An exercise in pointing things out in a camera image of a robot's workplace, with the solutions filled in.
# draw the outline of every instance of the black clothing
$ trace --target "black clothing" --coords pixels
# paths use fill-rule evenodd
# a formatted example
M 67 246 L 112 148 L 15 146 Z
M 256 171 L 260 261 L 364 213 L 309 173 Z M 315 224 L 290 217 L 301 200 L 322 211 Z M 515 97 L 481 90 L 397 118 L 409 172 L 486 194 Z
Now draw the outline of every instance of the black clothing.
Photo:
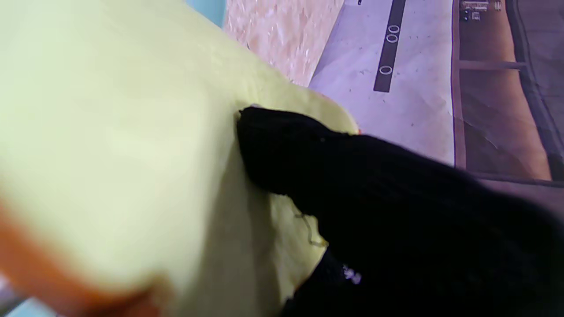
M 246 108 L 237 132 L 250 179 L 315 216 L 329 242 L 283 314 L 561 315 L 562 227 L 543 208 L 297 113 Z M 343 265 L 358 285 L 320 273 Z

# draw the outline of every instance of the orange fabric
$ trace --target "orange fabric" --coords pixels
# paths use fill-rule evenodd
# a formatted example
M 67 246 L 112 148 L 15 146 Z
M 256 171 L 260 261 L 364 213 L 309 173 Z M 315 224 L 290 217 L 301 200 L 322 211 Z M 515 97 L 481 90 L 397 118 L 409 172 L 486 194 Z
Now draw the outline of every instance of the orange fabric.
M 0 272 L 14 289 L 33 296 L 66 317 L 154 317 L 150 292 L 114 296 L 68 276 L 8 219 L 0 205 Z

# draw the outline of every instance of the yellow fabric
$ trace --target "yellow fabric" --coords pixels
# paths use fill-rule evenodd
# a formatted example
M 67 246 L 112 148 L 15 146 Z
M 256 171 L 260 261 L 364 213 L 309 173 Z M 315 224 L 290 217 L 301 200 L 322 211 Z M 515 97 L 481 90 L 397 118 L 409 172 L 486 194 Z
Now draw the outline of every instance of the yellow fabric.
M 0 8 L 0 193 L 14 221 L 104 292 L 164 276 L 184 315 L 275 313 L 323 250 L 289 199 L 246 179 L 234 114 L 259 103 L 354 132 L 348 114 L 183 0 Z

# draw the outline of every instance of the white logo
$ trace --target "white logo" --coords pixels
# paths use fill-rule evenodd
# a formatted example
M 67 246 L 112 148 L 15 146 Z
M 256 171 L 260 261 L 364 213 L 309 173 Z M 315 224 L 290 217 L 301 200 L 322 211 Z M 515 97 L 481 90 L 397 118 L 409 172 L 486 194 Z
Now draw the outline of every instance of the white logo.
M 343 273 L 345 274 L 345 279 L 351 280 L 355 285 L 360 284 L 362 280 L 362 275 L 360 273 L 355 273 L 355 271 L 346 265 L 343 265 Z

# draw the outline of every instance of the teal surface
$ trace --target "teal surface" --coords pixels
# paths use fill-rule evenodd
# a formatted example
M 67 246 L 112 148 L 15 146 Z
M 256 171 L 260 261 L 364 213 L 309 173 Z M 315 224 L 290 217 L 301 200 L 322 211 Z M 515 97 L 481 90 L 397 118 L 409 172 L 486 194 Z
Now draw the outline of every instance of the teal surface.
M 29 299 L 16 307 L 7 317 L 56 317 L 57 314 L 38 300 Z
M 186 0 L 186 2 L 215 25 L 223 28 L 225 0 Z

